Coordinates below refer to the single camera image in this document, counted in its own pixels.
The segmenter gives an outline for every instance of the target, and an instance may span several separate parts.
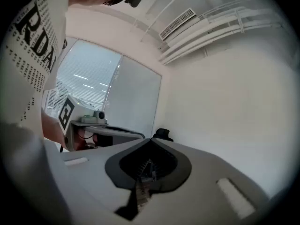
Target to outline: person's arm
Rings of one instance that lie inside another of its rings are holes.
[[[42,109],[42,127],[44,137],[48,138],[53,142],[57,142],[66,148],[64,134],[58,124],[58,121],[52,117],[49,117],[45,111]]]

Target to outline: white wall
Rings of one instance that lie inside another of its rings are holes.
[[[299,91],[289,51],[284,33],[263,29],[213,44],[206,58],[196,51],[175,61],[170,137],[220,156],[273,196],[287,185],[296,154]]]
[[[66,17],[67,36],[94,42],[120,52],[162,76],[153,130],[161,127],[165,118],[170,74],[169,68],[157,61],[158,50],[152,45],[155,44],[155,40],[148,36],[148,42],[141,43],[139,40],[143,35],[142,31],[136,29],[130,32],[131,24],[100,12],[71,7]]]

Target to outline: metal bracket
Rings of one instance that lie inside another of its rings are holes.
[[[241,33],[245,33],[245,31],[244,31],[244,25],[243,25],[242,19],[241,19],[240,15],[239,15],[239,12],[238,12],[237,9],[235,10],[235,15],[236,15],[236,17],[238,18],[238,21],[239,21],[240,32]]]
[[[206,48],[204,49],[204,53],[205,53],[205,57],[208,57],[208,52]]]

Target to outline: window blinds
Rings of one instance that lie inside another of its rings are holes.
[[[68,94],[101,110],[120,59],[116,52],[77,40],[60,65],[56,89],[48,95],[46,113],[58,118]]]

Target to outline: white t-shirt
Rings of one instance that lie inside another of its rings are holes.
[[[32,0],[12,21],[0,50],[0,121],[43,137],[43,90],[55,87],[68,0]]]

